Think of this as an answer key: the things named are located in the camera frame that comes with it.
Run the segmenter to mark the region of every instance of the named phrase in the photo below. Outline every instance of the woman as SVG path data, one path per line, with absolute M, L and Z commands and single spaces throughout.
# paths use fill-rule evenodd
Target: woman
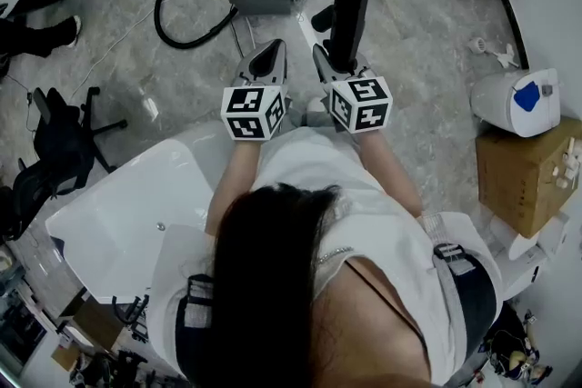
M 168 361 L 199 386 L 445 383 L 497 316 L 500 276 L 466 215 L 422 211 L 378 131 L 236 143 L 214 248 L 170 259 L 195 256 L 187 288 L 167 286 Z

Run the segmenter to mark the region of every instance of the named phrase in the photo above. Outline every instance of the long black hair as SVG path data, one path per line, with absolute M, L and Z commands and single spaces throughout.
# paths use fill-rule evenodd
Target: long black hair
M 200 386 L 312 386 L 316 257 L 337 191 L 280 184 L 230 206 L 216 240 Z

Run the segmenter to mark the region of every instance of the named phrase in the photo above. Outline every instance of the white container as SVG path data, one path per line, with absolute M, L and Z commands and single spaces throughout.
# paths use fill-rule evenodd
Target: white container
M 491 233 L 495 235 L 497 240 L 506 248 L 507 256 L 510 261 L 515 261 L 534 247 L 537 243 L 537 238 L 539 237 L 539 232 L 531 238 L 522 236 L 496 215 L 491 220 L 489 229 L 491 230 Z
M 516 90 L 534 82 L 541 94 L 531 112 L 514 99 Z M 542 86 L 551 86 L 551 95 L 543 96 Z M 537 72 L 517 70 L 487 76 L 471 90 L 471 109 L 479 118 L 522 137 L 544 133 L 560 123 L 560 96 L 557 72 L 551 68 Z
M 542 228 L 537 245 L 546 253 L 548 260 L 553 261 L 560 252 L 570 225 L 570 217 L 563 212 L 558 212 Z
M 524 291 L 539 277 L 547 256 L 538 246 L 534 246 L 512 261 L 507 250 L 503 249 L 495 257 L 495 262 L 501 272 L 503 300 L 506 301 Z

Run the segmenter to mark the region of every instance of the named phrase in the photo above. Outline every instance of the office chair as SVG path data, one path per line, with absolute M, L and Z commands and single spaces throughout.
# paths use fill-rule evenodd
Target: office chair
M 33 92 L 41 114 L 34 140 L 39 160 L 26 167 L 19 159 L 20 174 L 13 188 L 0 188 L 0 234 L 4 241 L 18 239 L 48 198 L 85 187 L 95 159 L 109 174 L 115 170 L 99 151 L 94 137 L 126 128 L 127 121 L 91 129 L 91 104 L 99 92 L 98 87 L 90 87 L 80 109 L 67 105 L 54 88 L 47 96 L 38 88 Z M 79 123 L 81 110 L 84 115 Z

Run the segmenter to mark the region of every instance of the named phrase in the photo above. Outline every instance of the gray floor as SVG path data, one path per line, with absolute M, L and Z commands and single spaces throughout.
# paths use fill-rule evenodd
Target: gray floor
M 153 8 L 155 0 L 65 0 L 30 15 L 29 24 L 51 25 L 68 15 L 83 17 L 84 29 L 75 49 L 60 49 L 49 58 L 18 57 L 10 74 L 24 85 L 47 91 L 56 87 L 73 104 L 85 99 L 89 85 L 99 85 L 95 126 L 127 118 L 123 132 L 98 140 L 111 164 L 123 164 L 153 144 L 191 124 L 216 119 L 222 90 L 233 78 L 239 55 L 226 29 L 196 50 L 167 47 L 148 17 L 98 64 L 87 83 L 73 96 L 93 64 L 128 28 Z M 310 18 L 333 0 L 308 0 Z M 175 0 L 166 4 L 164 19 L 175 37 L 199 35 L 222 18 L 226 0 Z M 287 42 L 290 94 L 299 105 L 323 95 L 310 59 L 310 50 L 296 17 L 251 17 L 257 41 L 280 37 Z M 235 21 L 243 50 L 251 48 L 245 22 Z M 501 70 L 490 56 L 475 56 L 467 41 L 480 35 L 496 48 L 513 43 L 506 13 L 499 0 L 369 0 L 360 51 L 386 77 L 395 101 L 389 127 L 390 143 L 420 188 L 429 209 L 458 210 L 483 229 L 490 214 L 477 201 L 474 138 L 477 122 L 468 92 L 480 77 Z M 155 103 L 157 114 L 147 109 Z M 35 162 L 32 135 L 25 129 L 25 92 L 4 80 L 0 91 L 0 160 L 3 180 L 11 184 L 17 158 Z M 29 127 L 38 112 L 31 107 Z M 90 184 L 105 176 L 95 166 Z M 12 244 L 24 261 L 28 280 L 41 302 L 58 314 L 80 283 L 45 232 L 45 219 L 74 195 L 49 201 L 24 236 Z

